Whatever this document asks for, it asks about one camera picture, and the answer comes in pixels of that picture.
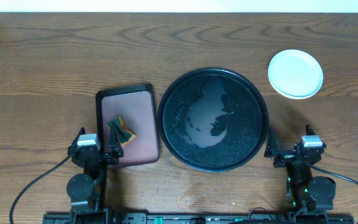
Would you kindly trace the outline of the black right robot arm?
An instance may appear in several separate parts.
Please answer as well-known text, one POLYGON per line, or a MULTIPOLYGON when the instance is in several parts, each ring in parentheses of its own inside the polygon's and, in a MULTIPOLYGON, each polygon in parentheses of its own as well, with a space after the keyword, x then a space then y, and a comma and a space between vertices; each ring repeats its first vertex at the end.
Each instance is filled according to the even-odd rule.
POLYGON ((287 170, 287 200, 298 213, 317 213, 332 210, 336 194, 333 179, 313 176, 311 166, 321 160, 325 143, 306 126, 306 134, 291 150, 281 150, 273 129, 269 129, 264 157, 273 159, 275 168, 287 170))

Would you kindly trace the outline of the yellow green scrub sponge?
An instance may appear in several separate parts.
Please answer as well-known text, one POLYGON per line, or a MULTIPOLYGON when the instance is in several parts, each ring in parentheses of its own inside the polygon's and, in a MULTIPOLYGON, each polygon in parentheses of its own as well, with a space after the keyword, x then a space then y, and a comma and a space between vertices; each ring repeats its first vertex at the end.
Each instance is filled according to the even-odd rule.
POLYGON ((121 146, 126 146, 136 137, 135 133, 126 127, 122 116, 115 117, 113 120, 109 121, 106 126, 109 130, 110 128, 115 129, 117 140, 121 146))

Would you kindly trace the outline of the mint green plate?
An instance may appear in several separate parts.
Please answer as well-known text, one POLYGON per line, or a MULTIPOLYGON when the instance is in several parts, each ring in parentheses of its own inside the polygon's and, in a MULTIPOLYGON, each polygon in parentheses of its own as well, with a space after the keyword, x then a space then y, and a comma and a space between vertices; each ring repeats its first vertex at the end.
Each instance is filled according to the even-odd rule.
POLYGON ((323 69, 310 54, 288 49, 271 59, 268 80, 273 89, 287 98, 302 100, 319 92, 323 85, 323 69))

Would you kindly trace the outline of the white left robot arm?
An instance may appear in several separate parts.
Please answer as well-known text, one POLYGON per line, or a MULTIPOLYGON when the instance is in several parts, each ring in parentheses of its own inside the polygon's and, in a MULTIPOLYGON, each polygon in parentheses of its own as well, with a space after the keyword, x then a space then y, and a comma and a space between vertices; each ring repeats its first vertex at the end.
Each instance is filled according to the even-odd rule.
POLYGON ((104 206, 107 168, 123 156, 123 148, 115 131, 109 133, 110 152, 104 152, 97 134, 86 134, 81 128, 68 147, 71 161, 83 169, 67 183, 71 198, 69 219, 71 223, 120 224, 121 215, 104 206))

